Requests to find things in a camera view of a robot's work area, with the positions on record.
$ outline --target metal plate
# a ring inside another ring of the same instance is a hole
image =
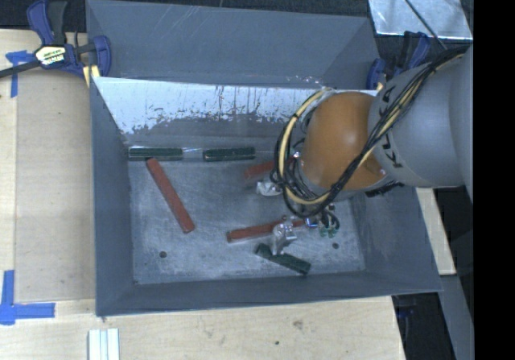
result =
[[[263,197],[245,187],[244,170],[254,161],[161,165],[196,224],[184,234],[143,162],[129,165],[134,245],[134,279],[139,283],[171,283],[205,279],[261,278],[298,275],[254,254],[271,237],[227,243],[230,230],[255,226],[290,215],[282,197]],[[341,228],[334,238],[318,229],[298,228],[298,239],[285,252],[311,263],[311,275],[365,268],[349,201],[337,203]]]
[[[417,12],[442,39],[472,39],[460,0],[410,0]],[[369,0],[375,30],[382,35],[404,31],[431,33],[405,0]]]

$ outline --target small metal object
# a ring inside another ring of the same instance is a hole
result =
[[[290,245],[296,239],[297,236],[293,231],[293,224],[291,222],[277,224],[272,230],[272,254],[284,254],[283,248]]]
[[[319,226],[318,220],[316,220],[313,217],[304,218],[304,222],[306,223],[306,226],[309,228],[316,228]]]
[[[120,360],[118,329],[89,330],[88,360]]]
[[[256,193],[264,197],[272,197],[282,194],[282,190],[270,180],[258,181],[256,184]]]

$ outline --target black cable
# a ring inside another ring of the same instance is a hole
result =
[[[326,211],[326,213],[328,214],[329,217],[331,217],[331,221],[335,225],[335,230],[339,230],[340,229],[340,220],[338,219],[338,217],[331,211]]]
[[[26,62],[25,64],[21,64],[21,65],[14,65],[10,68],[6,68],[6,69],[3,69],[2,71],[0,71],[0,78],[10,77],[11,75],[14,75],[15,73],[20,73],[23,71],[27,71],[29,69],[37,68],[37,67],[39,67],[38,60]]]
[[[297,159],[294,159],[292,161],[291,170],[288,170],[288,176],[291,180],[295,182],[295,187],[297,188],[297,191],[299,191],[304,198],[315,198],[315,195],[313,192],[309,189],[309,187],[304,183],[303,178],[300,176],[300,173],[296,173],[295,169],[299,167],[299,161]]]
[[[75,31],[75,34],[73,35],[73,44],[75,45],[73,48],[73,55],[77,62],[80,62],[80,53],[77,52],[77,48],[79,47],[79,31]]]
[[[427,21],[419,14],[419,12],[415,9],[413,3],[411,3],[410,0],[405,0],[405,1],[408,4],[408,6],[411,8],[411,10],[414,12],[414,14],[417,15],[417,18],[420,19],[420,22],[424,25],[424,27],[426,27],[427,30],[435,37],[435,39],[438,41],[439,45],[443,49],[447,50],[447,47],[446,47],[445,43],[442,42],[442,40],[438,37],[436,32],[433,30],[433,28],[431,28],[429,23],[427,23]]]
[[[299,141],[297,141],[295,144],[293,144],[293,148],[298,147],[300,144],[304,143],[304,138],[301,138]]]
[[[306,134],[307,126],[309,125],[309,122],[311,120],[311,117],[313,116],[313,113],[315,112],[315,108],[310,110],[306,116],[304,117],[303,121],[300,123],[300,130]]]

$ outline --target bin floor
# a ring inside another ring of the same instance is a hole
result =
[[[205,163],[162,161],[196,229],[184,234],[144,161],[129,162],[134,280],[170,283],[206,279],[298,275],[254,254],[270,236],[227,243],[230,230],[276,221],[290,213],[282,196],[263,197],[245,186],[244,170],[272,158]],[[298,239],[285,252],[311,263],[311,274],[360,271],[365,268],[351,202],[336,203],[340,230],[333,238],[318,229],[295,230]]]

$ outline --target wooden board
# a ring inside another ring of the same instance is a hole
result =
[[[0,329],[0,359],[87,358],[90,329],[118,328],[121,360],[405,358],[388,297],[289,306],[109,317],[92,300],[57,304],[57,318]]]
[[[84,34],[79,41],[85,41]],[[32,52],[38,46],[39,38],[32,31],[0,31],[2,56]],[[35,68],[19,75],[19,95],[14,99],[10,78],[1,84],[2,241],[12,243],[16,192],[17,246],[15,264],[12,247],[2,247],[0,267],[15,268],[18,302],[94,297],[91,133],[85,82],[64,72]]]

